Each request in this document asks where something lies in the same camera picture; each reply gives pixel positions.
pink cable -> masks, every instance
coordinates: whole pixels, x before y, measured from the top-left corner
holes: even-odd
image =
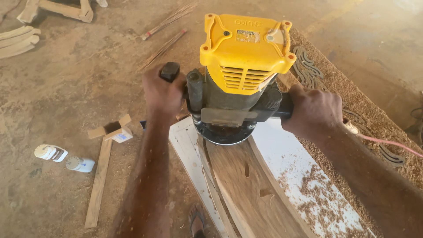
[[[377,138],[373,138],[373,137],[370,137],[370,136],[365,136],[363,134],[357,134],[357,136],[359,136],[359,137],[361,137],[363,139],[370,140],[370,141],[375,141],[375,142],[378,142],[378,143],[393,144],[393,145],[399,146],[401,148],[404,148],[404,149],[410,151],[411,153],[413,153],[415,155],[418,155],[418,156],[420,156],[420,157],[423,158],[423,155],[422,154],[419,154],[419,153],[415,152],[414,150],[406,147],[405,145],[403,145],[401,143],[393,142],[393,141],[386,141],[386,140],[382,140],[382,139],[377,139]]]

yellow router motor housing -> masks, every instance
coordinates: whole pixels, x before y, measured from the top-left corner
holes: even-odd
[[[290,21],[206,14],[200,62],[225,93],[252,95],[297,59],[289,52],[291,26]]]

hand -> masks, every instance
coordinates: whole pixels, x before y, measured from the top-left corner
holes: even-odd
[[[320,90],[303,89],[299,84],[289,89],[294,103],[290,119],[282,119],[282,128],[313,143],[323,142],[334,130],[343,128],[342,99]]]
[[[168,83],[160,78],[163,67],[164,64],[159,64],[143,75],[147,114],[153,117],[172,119],[181,109],[186,77],[179,73],[172,83]]]

dirt floor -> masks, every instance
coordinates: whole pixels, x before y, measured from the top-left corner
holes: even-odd
[[[4,17],[0,33],[22,26],[16,16],[25,2]],[[18,3],[3,0],[0,16]],[[143,134],[138,121],[146,109],[136,70],[182,28],[188,32],[157,62],[179,62],[183,72],[199,67],[206,13],[290,20],[402,129],[415,122],[409,112],[421,106],[423,3],[417,0],[202,1],[145,42],[140,35],[183,1],[108,3],[91,3],[89,24],[40,11],[31,24],[41,30],[35,49],[0,60],[0,238],[106,236]],[[33,151],[55,144],[97,160],[101,139],[88,139],[86,131],[126,113],[134,138],[114,143],[98,226],[84,229],[94,173],[67,170]],[[188,238],[188,210],[199,197],[175,154],[170,166],[172,237]],[[208,237],[218,237],[206,223]]]

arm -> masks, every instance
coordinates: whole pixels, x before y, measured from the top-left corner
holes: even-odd
[[[386,166],[342,123],[342,100],[337,94],[304,91],[294,85],[291,119],[284,130],[314,144],[333,163],[375,219],[385,237],[420,237],[423,234],[423,194]]]
[[[170,237],[168,137],[181,107],[185,76],[168,83],[159,77],[162,67],[143,76],[147,129],[109,237]]]

